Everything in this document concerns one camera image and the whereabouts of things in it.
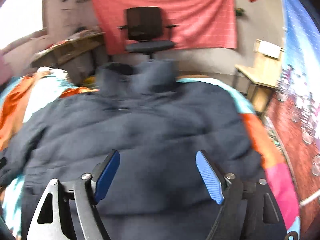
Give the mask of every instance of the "white wall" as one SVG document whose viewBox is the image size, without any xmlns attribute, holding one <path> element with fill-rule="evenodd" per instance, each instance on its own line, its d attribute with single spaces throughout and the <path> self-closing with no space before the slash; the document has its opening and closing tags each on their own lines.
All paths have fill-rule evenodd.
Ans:
<svg viewBox="0 0 320 240">
<path fill-rule="evenodd" d="M 200 71 L 233 74 L 234 65 L 253 65 L 253 44 L 255 39 L 269 41 L 282 46 L 284 37 L 283 14 L 281 0 L 235 0 L 236 7 L 243 8 L 245 15 L 237 17 L 238 48 L 237 49 L 188 49 L 171 50 L 156 53 L 156 58 L 173 58 L 179 60 L 179 68 L 183 71 Z M 71 9 L 67 20 L 62 9 Z M 63 40 L 81 26 L 97 25 L 92 3 L 76 4 L 75 0 L 47 0 L 48 18 L 47 39 L 41 40 L 38 48 Z M 34 41 L 30 41 L 4 56 L 14 72 L 25 68 L 34 53 Z M 146 56 L 137 54 L 116 55 L 115 61 L 136 64 L 146 60 Z"/>
</svg>

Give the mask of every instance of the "bolt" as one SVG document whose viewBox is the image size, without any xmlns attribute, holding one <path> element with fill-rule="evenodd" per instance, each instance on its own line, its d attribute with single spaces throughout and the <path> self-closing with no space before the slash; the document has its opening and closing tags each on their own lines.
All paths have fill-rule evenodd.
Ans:
<svg viewBox="0 0 320 240">
<path fill-rule="evenodd" d="M 90 177 L 91 177 L 90 173 L 84 173 L 82 174 L 81 179 L 85 180 L 85 179 L 89 179 Z"/>
<path fill-rule="evenodd" d="M 235 179 L 236 176 L 233 173 L 227 173 L 226 178 L 230 180 L 230 179 Z"/>
<path fill-rule="evenodd" d="M 52 180 L 49 181 L 50 185 L 55 185 L 57 183 L 58 183 L 58 179 L 52 179 Z"/>
<path fill-rule="evenodd" d="M 267 181 L 265 179 L 259 179 L 259 183 L 261 185 L 266 185 L 267 184 Z"/>
</svg>

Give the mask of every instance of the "gray cushion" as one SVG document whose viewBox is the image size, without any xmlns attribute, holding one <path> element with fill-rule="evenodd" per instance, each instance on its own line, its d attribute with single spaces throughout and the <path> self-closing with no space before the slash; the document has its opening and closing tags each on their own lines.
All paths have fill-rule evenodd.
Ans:
<svg viewBox="0 0 320 240">
<path fill-rule="evenodd" d="M 128 52 L 150 53 L 166 49 L 171 49 L 175 46 L 173 41 L 146 41 L 129 44 L 125 47 Z"/>
</svg>

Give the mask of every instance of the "pink fabric hanging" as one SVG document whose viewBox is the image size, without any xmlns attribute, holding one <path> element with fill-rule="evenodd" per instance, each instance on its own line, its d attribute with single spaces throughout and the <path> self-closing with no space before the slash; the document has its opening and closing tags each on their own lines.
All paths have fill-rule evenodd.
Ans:
<svg viewBox="0 0 320 240">
<path fill-rule="evenodd" d="M 123 38 L 117 26 L 125 25 L 124 10 L 140 6 L 157 6 L 163 11 L 163 25 L 172 29 L 174 49 L 235 49 L 236 17 L 234 0 L 92 0 L 100 27 L 106 33 L 107 53 L 124 53 Z M 168 39 L 164 30 L 162 39 Z"/>
</svg>

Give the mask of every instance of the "office chair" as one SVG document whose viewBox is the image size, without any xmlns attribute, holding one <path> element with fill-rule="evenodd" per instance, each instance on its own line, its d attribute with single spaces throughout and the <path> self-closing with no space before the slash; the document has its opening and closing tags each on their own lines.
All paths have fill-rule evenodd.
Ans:
<svg viewBox="0 0 320 240">
<path fill-rule="evenodd" d="M 137 43 L 124 44 L 127 52 L 143 53 L 153 58 L 154 52 L 171 49 L 175 46 L 175 43 L 170 39 L 172 28 L 178 26 L 176 24 L 166 26 L 169 29 L 168 40 L 152 40 L 163 35 L 161 9 L 159 7 L 129 8 L 124 11 L 124 14 L 127 25 L 119 26 L 118 29 L 121 31 L 126 29 L 128 40 L 137 41 Z"/>
</svg>

